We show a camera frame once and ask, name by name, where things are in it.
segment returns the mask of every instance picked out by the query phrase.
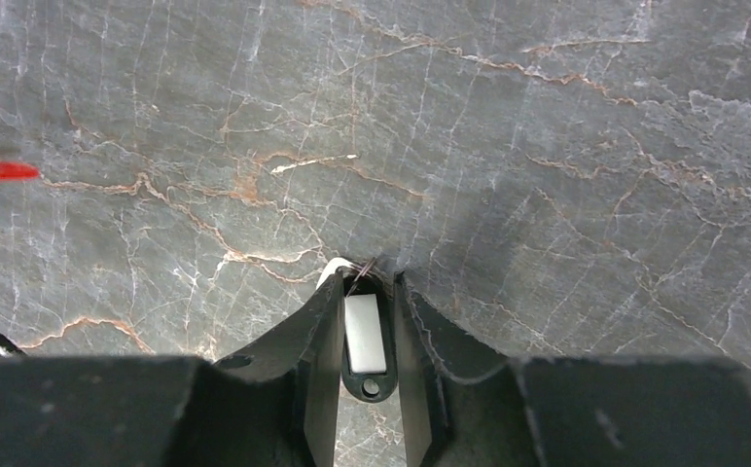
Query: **gray stone tabletop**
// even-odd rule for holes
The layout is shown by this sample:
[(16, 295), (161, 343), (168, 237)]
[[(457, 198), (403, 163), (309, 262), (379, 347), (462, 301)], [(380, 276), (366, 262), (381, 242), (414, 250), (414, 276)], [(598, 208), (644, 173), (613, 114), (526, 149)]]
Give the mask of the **gray stone tabletop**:
[[(511, 354), (751, 369), (751, 1), (0, 1), (0, 331), (250, 342), (379, 256)], [(338, 465), (403, 465), (341, 400)]]

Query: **key tag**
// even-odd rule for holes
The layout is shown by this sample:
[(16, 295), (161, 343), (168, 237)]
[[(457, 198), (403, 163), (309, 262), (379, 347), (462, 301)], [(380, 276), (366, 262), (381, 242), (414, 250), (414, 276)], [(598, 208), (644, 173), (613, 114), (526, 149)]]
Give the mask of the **key tag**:
[(351, 272), (344, 279), (341, 380), (356, 399), (381, 402), (390, 397), (398, 383), (390, 301), (380, 280), (366, 272), (357, 276), (361, 267), (344, 258), (334, 258), (327, 264), (318, 286), (338, 268)]

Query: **marble countertop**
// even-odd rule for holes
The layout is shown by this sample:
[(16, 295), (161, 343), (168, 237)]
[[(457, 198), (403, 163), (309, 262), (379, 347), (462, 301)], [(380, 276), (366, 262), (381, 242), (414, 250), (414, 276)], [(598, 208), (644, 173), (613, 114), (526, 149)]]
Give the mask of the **marble countertop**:
[[(0, 1), (0, 331), (215, 359), (378, 255), (508, 354), (751, 369), (751, 1)], [(403, 465), (394, 396), (338, 465)]]

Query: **stone surface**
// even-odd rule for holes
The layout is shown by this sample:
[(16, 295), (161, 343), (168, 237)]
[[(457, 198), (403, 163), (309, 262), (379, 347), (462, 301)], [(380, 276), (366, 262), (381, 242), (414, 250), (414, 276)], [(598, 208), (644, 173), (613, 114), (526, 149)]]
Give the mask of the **stone surface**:
[[(509, 354), (751, 369), (751, 1), (0, 1), (0, 331), (217, 358), (379, 255)], [(395, 396), (338, 465), (401, 465)]]

